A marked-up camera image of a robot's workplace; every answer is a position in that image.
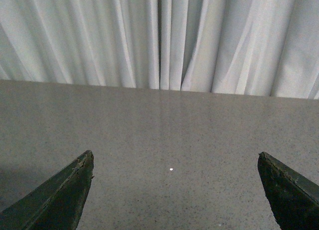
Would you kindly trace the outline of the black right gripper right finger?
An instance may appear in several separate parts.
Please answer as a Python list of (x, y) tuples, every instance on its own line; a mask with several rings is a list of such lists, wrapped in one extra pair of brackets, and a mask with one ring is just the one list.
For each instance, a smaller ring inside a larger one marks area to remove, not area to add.
[(266, 152), (258, 172), (277, 224), (282, 230), (319, 228), (319, 186)]

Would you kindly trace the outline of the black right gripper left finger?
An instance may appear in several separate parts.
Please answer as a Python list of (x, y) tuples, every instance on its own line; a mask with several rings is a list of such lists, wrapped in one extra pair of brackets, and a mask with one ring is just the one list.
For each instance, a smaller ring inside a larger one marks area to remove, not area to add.
[(94, 155), (87, 150), (0, 214), (2, 230), (74, 230), (93, 179)]

